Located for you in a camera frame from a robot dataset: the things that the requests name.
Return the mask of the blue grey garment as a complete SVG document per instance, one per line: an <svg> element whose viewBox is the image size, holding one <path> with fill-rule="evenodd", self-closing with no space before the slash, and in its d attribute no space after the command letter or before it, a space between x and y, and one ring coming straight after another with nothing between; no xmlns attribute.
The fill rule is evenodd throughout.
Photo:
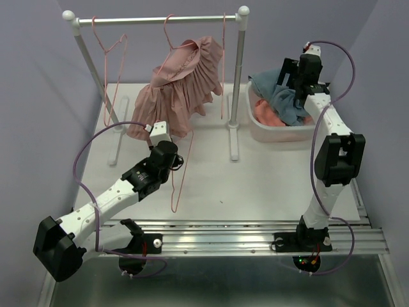
<svg viewBox="0 0 409 307"><path fill-rule="evenodd" d="M300 102L295 100L295 91L287 86L277 85L279 72L279 69L274 69L250 75L252 90L261 99L265 99L289 126L310 125L312 118Z"/></svg>

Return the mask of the salmon pink skirt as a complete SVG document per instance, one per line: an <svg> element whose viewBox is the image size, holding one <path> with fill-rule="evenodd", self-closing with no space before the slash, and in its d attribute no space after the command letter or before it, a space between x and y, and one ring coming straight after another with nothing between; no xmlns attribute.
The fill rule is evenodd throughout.
<svg viewBox="0 0 409 307"><path fill-rule="evenodd" d="M254 106L254 118L262 125L269 127L289 127L265 99L259 99Z"/></svg>

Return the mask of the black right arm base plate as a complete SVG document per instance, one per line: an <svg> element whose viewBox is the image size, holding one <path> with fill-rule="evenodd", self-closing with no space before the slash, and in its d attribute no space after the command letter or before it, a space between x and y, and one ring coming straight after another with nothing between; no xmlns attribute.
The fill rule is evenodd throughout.
<svg viewBox="0 0 409 307"><path fill-rule="evenodd" d="M332 245L325 245L318 239L299 239L295 232L278 232L273 234L271 247L278 253L312 253L331 252Z"/></svg>

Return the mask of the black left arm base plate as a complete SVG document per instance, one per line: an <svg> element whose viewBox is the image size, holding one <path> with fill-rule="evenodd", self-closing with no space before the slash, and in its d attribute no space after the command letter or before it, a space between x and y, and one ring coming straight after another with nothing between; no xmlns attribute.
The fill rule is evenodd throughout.
<svg viewBox="0 0 409 307"><path fill-rule="evenodd" d="M163 235L161 233L144 233L133 236L128 245L117 252L132 255L158 255L162 252Z"/></svg>

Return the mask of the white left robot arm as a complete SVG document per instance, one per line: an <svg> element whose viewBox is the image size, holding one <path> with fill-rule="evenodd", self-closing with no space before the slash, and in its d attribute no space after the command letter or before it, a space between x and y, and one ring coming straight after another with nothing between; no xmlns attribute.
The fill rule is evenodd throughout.
<svg viewBox="0 0 409 307"><path fill-rule="evenodd" d="M158 260L163 235L145 233L132 219L122 219L102 235L102 225L122 210L142 202L167 182L172 170L183 164L172 141L160 141L150 156L122 174L96 199L58 219L46 217L36 233L33 253L55 281L65 281L81 265L102 253L120 256L120 262L136 260L139 274L148 260Z"/></svg>

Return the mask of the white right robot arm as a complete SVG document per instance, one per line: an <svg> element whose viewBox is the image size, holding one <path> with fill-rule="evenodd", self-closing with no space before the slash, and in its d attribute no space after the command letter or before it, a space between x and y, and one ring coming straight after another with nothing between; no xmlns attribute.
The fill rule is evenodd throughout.
<svg viewBox="0 0 409 307"><path fill-rule="evenodd" d="M315 124L310 158L311 202L294 232L274 234L272 249L278 253L329 252L328 222L343 189L356 178L366 144L343 122L330 98L327 85L319 82L323 66L320 52L305 51L299 60L285 59L278 84L289 74L287 85Z"/></svg>

